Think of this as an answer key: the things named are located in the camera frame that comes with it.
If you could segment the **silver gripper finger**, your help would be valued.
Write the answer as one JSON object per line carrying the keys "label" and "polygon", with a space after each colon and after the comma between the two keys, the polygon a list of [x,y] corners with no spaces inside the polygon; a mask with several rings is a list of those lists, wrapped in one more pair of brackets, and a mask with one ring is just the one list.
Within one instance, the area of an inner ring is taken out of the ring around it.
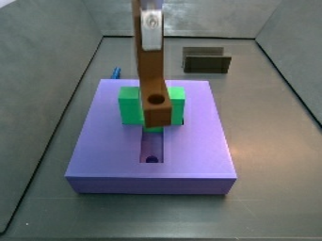
{"label": "silver gripper finger", "polygon": [[160,51],[164,37],[164,0],[140,0],[142,49]]}

